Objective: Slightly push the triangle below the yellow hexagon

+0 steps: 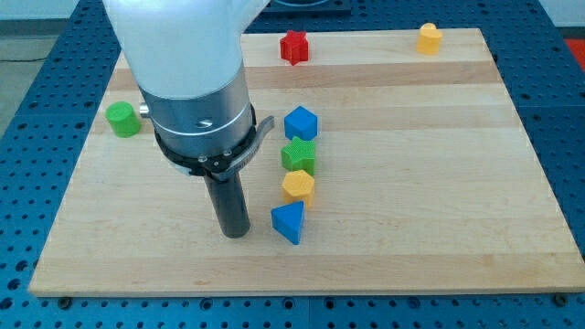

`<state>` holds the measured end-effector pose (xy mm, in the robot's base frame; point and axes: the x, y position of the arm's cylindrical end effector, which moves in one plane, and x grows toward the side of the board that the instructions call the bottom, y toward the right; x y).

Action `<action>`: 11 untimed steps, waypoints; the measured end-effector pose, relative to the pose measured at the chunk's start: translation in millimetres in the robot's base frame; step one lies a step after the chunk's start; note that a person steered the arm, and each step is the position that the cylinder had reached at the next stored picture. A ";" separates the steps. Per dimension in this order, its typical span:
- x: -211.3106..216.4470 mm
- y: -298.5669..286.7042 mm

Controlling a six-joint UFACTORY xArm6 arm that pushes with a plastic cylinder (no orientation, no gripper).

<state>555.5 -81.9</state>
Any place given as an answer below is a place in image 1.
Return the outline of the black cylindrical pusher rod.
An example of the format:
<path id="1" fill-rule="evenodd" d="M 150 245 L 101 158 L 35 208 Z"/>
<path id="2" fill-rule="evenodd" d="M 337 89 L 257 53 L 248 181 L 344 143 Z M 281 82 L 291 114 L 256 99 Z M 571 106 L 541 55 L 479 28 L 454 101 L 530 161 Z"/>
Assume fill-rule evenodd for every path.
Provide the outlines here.
<path id="1" fill-rule="evenodd" d="M 239 174 L 225 181 L 205 176 L 205 183 L 222 233 L 230 239 L 245 236 L 250 219 Z"/>

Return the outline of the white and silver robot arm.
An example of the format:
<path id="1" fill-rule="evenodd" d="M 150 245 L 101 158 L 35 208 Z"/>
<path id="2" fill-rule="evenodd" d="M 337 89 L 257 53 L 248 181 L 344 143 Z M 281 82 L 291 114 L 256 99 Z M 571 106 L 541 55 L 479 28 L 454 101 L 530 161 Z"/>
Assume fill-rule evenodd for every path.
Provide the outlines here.
<path id="1" fill-rule="evenodd" d="M 250 101 L 241 37 L 268 0 L 108 0 L 165 157 L 202 176 L 223 234 L 250 229 L 239 171 L 273 128 Z"/>

